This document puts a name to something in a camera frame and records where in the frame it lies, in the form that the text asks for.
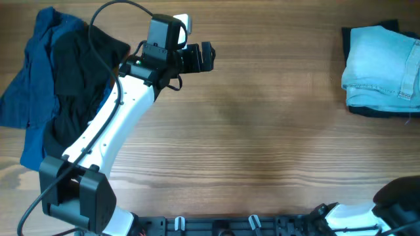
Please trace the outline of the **light blue denim shorts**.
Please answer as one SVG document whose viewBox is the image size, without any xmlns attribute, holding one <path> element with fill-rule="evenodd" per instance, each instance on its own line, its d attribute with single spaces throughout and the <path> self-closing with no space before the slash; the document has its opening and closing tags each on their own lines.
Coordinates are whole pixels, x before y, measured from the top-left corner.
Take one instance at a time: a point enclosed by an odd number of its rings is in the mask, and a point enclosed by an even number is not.
<svg viewBox="0 0 420 236">
<path fill-rule="evenodd" d="M 382 26 L 353 28 L 341 86 L 346 105 L 419 112 L 419 40 Z"/>
</svg>

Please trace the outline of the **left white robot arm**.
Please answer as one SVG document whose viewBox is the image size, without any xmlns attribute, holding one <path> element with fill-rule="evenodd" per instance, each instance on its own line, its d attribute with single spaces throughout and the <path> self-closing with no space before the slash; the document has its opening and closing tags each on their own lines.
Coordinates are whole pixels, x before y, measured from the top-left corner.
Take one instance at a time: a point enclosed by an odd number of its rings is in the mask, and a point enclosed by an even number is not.
<svg viewBox="0 0 420 236">
<path fill-rule="evenodd" d="M 119 81 L 84 133 L 60 158 L 46 157 L 39 169 L 43 212 L 97 235 L 137 235 L 135 214 L 117 206 L 108 181 L 116 155 L 132 128 L 171 79 L 211 71 L 209 42 L 167 50 L 144 44 L 119 69 Z"/>
</svg>

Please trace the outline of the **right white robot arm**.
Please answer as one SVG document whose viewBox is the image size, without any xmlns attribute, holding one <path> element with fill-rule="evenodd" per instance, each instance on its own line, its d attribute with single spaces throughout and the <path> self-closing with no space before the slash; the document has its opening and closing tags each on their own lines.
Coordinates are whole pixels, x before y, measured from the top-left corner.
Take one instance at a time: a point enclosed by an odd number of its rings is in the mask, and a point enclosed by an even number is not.
<svg viewBox="0 0 420 236">
<path fill-rule="evenodd" d="M 308 221 L 320 235 L 419 236 L 419 176 L 389 182 L 368 203 L 322 204 Z"/>
</svg>

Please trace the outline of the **black garment on left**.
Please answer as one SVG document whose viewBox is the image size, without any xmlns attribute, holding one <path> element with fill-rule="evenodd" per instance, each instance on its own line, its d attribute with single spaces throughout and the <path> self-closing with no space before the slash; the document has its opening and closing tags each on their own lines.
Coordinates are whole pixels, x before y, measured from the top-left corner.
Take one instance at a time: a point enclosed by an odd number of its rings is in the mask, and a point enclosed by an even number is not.
<svg viewBox="0 0 420 236">
<path fill-rule="evenodd" d="M 53 47 L 54 91 L 60 109 L 43 134 L 47 155 L 61 157 L 96 116 L 111 75 L 91 49 L 89 27 L 60 36 Z"/>
</svg>

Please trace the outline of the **blue shirt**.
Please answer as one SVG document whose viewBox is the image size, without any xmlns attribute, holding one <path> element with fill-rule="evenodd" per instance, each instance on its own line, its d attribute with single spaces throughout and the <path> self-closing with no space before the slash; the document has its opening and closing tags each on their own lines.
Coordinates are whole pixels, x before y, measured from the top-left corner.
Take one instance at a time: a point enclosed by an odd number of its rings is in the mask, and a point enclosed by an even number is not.
<svg viewBox="0 0 420 236">
<path fill-rule="evenodd" d="M 54 94 L 52 47 L 63 34 L 84 26 L 81 19 L 53 7 L 40 10 L 24 49 L 22 69 L 1 96 L 1 126 L 26 131 L 20 164 L 30 170 L 38 171 L 46 156 L 45 125 L 60 109 Z"/>
</svg>

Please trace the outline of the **dark folded garment on right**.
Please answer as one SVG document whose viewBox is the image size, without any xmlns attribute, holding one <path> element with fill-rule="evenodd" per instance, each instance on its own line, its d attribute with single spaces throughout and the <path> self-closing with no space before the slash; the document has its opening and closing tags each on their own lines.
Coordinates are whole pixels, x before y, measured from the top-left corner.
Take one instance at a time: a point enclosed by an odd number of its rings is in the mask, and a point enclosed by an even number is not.
<svg viewBox="0 0 420 236">
<path fill-rule="evenodd" d="M 382 26 L 386 30 L 394 31 L 396 33 L 412 37 L 414 39 L 419 39 L 419 35 L 412 31 L 400 31 L 398 19 L 383 20 L 381 22 L 375 23 L 373 26 Z M 343 54 L 345 62 L 347 62 L 348 55 L 350 52 L 350 33 L 352 28 L 343 27 L 341 28 L 342 40 L 343 40 Z M 378 109 L 371 109 L 369 107 L 356 107 L 348 105 L 349 112 L 357 115 L 362 115 L 364 117 L 374 117 L 374 118 L 391 118 L 391 117 L 419 117 L 419 112 L 397 112 L 397 111 L 379 111 Z"/>
</svg>

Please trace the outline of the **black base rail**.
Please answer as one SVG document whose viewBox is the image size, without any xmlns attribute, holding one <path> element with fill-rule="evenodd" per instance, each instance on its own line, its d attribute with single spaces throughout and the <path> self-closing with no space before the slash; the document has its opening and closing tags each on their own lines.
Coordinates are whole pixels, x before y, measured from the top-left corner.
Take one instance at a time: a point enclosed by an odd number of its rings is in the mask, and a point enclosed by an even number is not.
<svg viewBox="0 0 420 236">
<path fill-rule="evenodd" d="M 134 236 L 305 236 L 331 235 L 323 220 L 308 215 L 231 218 L 136 217 L 129 235 Z"/>
</svg>

